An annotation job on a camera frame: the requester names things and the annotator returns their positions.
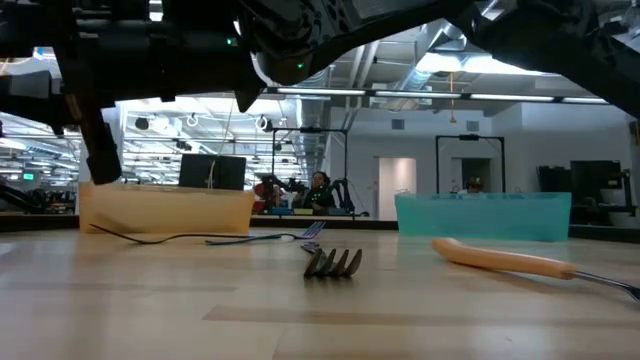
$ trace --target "fork tines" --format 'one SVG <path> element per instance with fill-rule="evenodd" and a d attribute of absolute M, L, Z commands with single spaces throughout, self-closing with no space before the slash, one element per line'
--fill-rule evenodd
<path fill-rule="evenodd" d="M 360 262 L 362 261 L 362 250 L 358 249 L 349 265 L 347 265 L 347 258 L 349 257 L 349 250 L 345 250 L 337 263 L 333 260 L 336 257 L 336 249 L 332 249 L 327 256 L 322 249 L 316 250 L 313 254 L 307 268 L 304 272 L 305 277 L 317 276 L 317 277 L 351 277 L 358 271 Z"/>
<path fill-rule="evenodd" d="M 316 221 L 314 222 L 302 235 L 299 236 L 300 239 L 313 239 L 315 238 L 322 229 L 324 229 L 327 223 L 325 221 Z"/>

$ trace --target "translucent teal bin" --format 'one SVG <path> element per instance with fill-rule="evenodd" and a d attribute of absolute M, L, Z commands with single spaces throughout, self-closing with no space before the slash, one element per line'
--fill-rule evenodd
<path fill-rule="evenodd" d="M 396 195 L 400 234 L 566 241 L 570 193 Z"/>

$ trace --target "pole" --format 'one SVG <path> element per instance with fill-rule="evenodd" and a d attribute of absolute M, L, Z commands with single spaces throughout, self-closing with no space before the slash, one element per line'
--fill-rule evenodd
<path fill-rule="evenodd" d="M 436 194 L 440 193 L 440 136 L 436 136 Z"/>
<path fill-rule="evenodd" d="M 502 162 L 502 192 L 507 192 L 507 170 L 506 170 L 506 162 L 504 160 L 504 137 L 498 138 L 500 140 L 500 161 Z"/>
<path fill-rule="evenodd" d="M 349 135 L 345 131 L 344 133 L 344 178 L 347 178 L 348 172 L 348 162 L 349 162 Z"/>
<path fill-rule="evenodd" d="M 276 174 L 276 132 L 278 132 L 276 129 L 271 132 L 271 175 L 274 176 Z"/>

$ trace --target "desk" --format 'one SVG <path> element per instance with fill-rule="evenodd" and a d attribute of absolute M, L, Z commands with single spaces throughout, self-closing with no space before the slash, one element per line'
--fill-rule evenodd
<path fill-rule="evenodd" d="M 254 229 L 255 232 L 268 232 Z M 426 239 L 325 230 L 362 248 L 351 280 L 305 280 L 290 242 L 134 246 L 76 231 L 0 238 L 3 360 L 637 359 L 640 308 L 580 281 L 442 261 Z M 640 247 L 492 242 L 640 282 Z"/>

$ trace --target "orange spatula handle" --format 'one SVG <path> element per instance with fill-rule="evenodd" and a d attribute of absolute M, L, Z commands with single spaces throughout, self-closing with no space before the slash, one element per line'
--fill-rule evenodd
<path fill-rule="evenodd" d="M 491 270 L 543 275 L 565 280 L 572 279 L 576 271 L 575 265 L 562 261 L 473 248 L 451 238 L 435 239 L 431 242 L 431 247 L 451 262 Z"/>

